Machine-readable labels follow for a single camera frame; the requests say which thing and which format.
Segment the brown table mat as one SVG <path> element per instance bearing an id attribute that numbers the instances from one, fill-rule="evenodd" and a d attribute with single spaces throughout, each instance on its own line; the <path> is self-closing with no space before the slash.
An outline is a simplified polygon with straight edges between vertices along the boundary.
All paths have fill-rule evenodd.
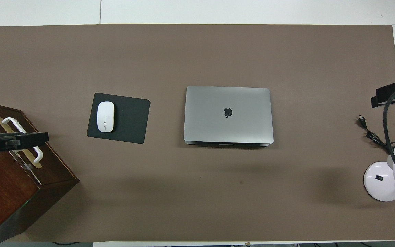
<path id="1" fill-rule="evenodd" d="M 0 27 L 0 105 L 21 110 L 80 182 L 25 233 L 47 241 L 395 240 L 395 201 L 364 189 L 386 158 L 375 90 L 390 25 Z M 275 141 L 183 140 L 187 86 L 270 90 Z M 87 136 L 95 93 L 150 101 L 143 144 Z"/>

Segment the black mouse pad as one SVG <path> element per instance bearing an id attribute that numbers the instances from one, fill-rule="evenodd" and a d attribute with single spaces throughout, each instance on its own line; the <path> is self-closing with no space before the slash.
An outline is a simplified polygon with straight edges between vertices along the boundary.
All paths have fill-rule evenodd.
<path id="1" fill-rule="evenodd" d="M 99 119 L 99 106 L 113 105 L 108 113 L 113 116 L 110 131 L 105 131 L 107 117 Z M 95 93 L 91 107 L 87 136 L 143 144 L 147 130 L 150 101 L 134 97 Z"/>

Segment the brass plate on box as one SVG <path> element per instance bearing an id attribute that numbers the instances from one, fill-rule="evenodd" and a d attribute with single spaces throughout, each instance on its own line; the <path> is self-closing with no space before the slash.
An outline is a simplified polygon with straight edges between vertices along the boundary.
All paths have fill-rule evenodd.
<path id="1" fill-rule="evenodd" d="M 5 119 L 0 117 L 0 126 L 5 130 L 6 133 L 27 133 L 25 129 L 20 125 L 20 123 L 12 117 L 7 117 Z M 32 153 L 29 148 L 15 150 L 15 152 L 19 156 L 20 153 L 23 153 L 23 155 L 29 160 L 28 164 L 31 164 L 35 168 L 41 169 L 42 165 L 39 163 L 39 161 L 41 161 L 41 159 L 43 158 L 43 152 L 37 146 L 33 147 L 33 149 L 34 153 Z"/>

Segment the brown wooden box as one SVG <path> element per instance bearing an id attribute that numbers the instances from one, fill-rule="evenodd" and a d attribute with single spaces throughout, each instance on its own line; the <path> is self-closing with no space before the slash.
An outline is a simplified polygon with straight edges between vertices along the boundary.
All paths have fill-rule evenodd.
<path id="1" fill-rule="evenodd" d="M 50 144 L 40 150 L 41 168 L 32 163 L 33 149 L 0 152 L 0 243 L 24 232 L 79 182 Z"/>

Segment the silver grey laptop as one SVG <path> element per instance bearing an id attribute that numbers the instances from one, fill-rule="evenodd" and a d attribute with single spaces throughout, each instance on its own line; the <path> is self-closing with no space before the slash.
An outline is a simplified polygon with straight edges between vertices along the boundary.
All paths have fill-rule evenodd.
<path id="1" fill-rule="evenodd" d="M 268 147 L 275 139 L 270 90 L 188 86 L 183 139 L 196 145 Z"/>

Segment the white desk lamp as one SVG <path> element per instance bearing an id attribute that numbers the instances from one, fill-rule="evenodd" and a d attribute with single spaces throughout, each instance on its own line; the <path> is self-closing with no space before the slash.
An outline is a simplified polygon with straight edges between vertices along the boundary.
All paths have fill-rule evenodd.
<path id="1" fill-rule="evenodd" d="M 387 149 L 386 161 L 371 164 L 364 173 L 364 188 L 378 201 L 395 200 L 395 146 Z"/>

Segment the white computer mouse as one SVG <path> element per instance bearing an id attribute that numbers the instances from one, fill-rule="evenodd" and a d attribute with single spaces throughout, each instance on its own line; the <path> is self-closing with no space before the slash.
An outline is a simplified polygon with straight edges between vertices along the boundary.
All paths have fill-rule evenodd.
<path id="1" fill-rule="evenodd" d="M 115 105 L 110 101 L 103 101 L 97 107 L 97 128 L 100 132 L 110 133 L 114 130 Z"/>

